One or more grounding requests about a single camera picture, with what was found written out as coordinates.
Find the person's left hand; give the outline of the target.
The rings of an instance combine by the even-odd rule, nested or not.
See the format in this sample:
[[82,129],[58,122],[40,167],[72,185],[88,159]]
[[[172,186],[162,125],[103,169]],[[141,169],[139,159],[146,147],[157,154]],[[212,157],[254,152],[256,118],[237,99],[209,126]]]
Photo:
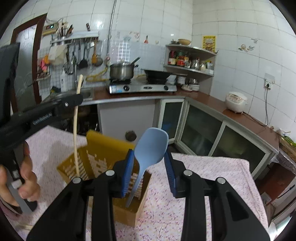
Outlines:
[[[23,143],[23,156],[22,165],[20,167],[20,174],[25,180],[25,183],[18,189],[18,194],[22,199],[27,201],[37,201],[40,197],[40,185],[37,183],[36,174],[32,171],[33,164],[30,157],[30,149],[27,142]],[[1,165],[1,199],[12,205],[19,206],[14,197],[11,195],[8,187],[6,186],[7,174],[6,169]]]

